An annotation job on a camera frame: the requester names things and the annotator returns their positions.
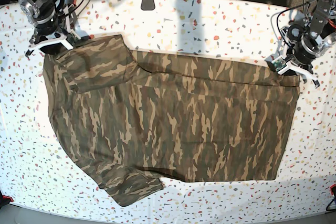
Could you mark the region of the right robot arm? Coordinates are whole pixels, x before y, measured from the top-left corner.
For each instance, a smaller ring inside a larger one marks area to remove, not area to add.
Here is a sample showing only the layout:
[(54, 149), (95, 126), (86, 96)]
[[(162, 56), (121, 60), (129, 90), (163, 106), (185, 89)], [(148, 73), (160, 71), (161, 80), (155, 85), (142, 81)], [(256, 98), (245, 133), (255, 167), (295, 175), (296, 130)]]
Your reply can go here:
[(80, 4), (68, 0), (18, 0), (18, 4), (34, 27), (25, 57), (47, 47), (72, 50), (82, 40), (74, 30), (75, 11)]

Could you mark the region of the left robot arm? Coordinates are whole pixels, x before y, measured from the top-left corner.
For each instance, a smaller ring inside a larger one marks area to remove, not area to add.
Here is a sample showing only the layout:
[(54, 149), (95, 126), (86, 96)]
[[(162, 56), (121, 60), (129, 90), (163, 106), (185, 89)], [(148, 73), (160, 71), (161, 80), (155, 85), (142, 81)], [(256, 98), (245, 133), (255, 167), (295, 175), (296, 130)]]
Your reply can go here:
[[(299, 8), (303, 17), (281, 28), (280, 16)], [(302, 4), (280, 12), (276, 26), (281, 50), (267, 62), (270, 69), (279, 75), (302, 76), (304, 82), (310, 79), (318, 88), (312, 62), (335, 45), (335, 0), (302, 0)]]

